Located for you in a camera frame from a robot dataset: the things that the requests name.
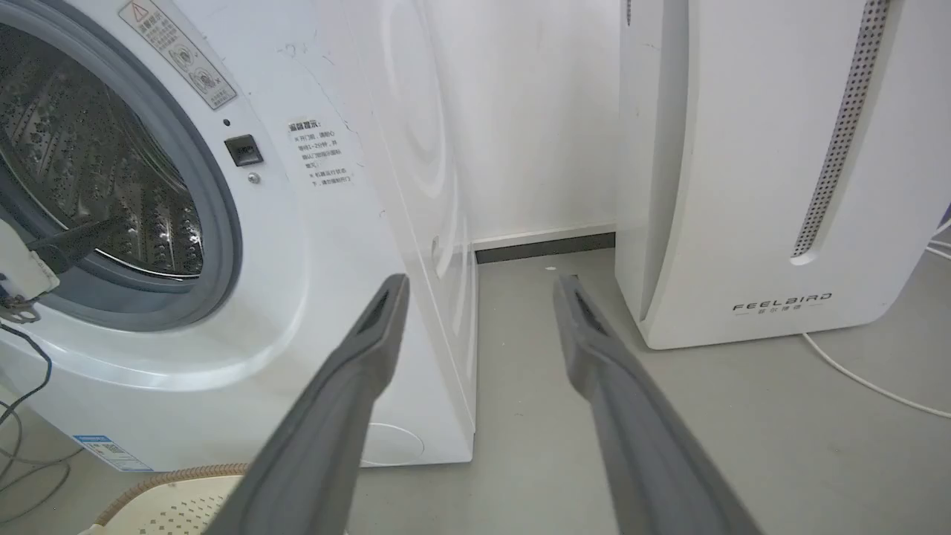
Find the red warning triangle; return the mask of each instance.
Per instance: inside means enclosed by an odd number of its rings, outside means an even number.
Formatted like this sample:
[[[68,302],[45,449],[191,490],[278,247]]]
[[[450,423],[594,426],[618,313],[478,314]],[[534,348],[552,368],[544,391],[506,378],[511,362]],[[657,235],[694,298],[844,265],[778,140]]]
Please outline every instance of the red warning triangle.
[[[135,13],[135,22],[142,22],[142,19],[148,17],[148,10],[132,2],[132,12]]]

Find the white wall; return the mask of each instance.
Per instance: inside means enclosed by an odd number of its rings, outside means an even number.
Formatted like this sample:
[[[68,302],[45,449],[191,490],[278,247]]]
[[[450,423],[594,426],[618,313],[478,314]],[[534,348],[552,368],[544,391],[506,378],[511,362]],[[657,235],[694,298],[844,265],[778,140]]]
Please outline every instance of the white wall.
[[[612,227],[618,2],[430,0],[474,239]]]

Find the front-loading washing machine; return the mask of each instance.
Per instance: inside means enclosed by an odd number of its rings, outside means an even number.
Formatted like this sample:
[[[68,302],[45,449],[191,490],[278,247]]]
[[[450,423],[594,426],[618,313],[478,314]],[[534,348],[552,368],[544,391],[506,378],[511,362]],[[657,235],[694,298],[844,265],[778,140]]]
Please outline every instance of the front-loading washing machine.
[[[472,459],[476,265],[414,0],[0,0],[0,215],[126,224],[20,326],[29,402],[122,470],[249,461],[379,283],[366,466]],[[15,391],[43,361],[0,337]]]

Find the gray floor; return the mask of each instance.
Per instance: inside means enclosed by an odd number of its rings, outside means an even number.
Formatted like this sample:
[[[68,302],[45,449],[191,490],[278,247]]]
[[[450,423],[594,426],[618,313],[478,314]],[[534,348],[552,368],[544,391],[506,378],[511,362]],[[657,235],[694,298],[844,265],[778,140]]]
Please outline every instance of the gray floor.
[[[579,276],[765,533],[948,533],[951,422],[851,382],[798,337],[650,351],[612,265],[606,249],[480,267],[475,460],[363,470],[351,534],[616,533],[588,407],[555,334],[552,282],[563,273]],[[949,282],[951,265],[925,255],[880,321],[815,339],[867,379],[951,410]],[[36,455],[71,447],[42,421],[28,433]],[[138,477],[87,456],[73,464],[63,492],[0,534],[76,533]]]

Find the warning label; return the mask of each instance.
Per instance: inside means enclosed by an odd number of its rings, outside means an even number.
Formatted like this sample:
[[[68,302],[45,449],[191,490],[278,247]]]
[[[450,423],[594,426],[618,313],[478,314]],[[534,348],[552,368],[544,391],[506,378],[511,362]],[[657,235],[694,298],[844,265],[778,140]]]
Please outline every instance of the warning label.
[[[353,182],[353,173],[347,167],[343,144],[337,133],[321,121],[306,119],[287,125],[294,150],[301,155],[301,164],[314,186],[333,186]]]
[[[191,39],[151,0],[132,0],[119,10],[119,16],[138,31],[212,109],[238,96]]]

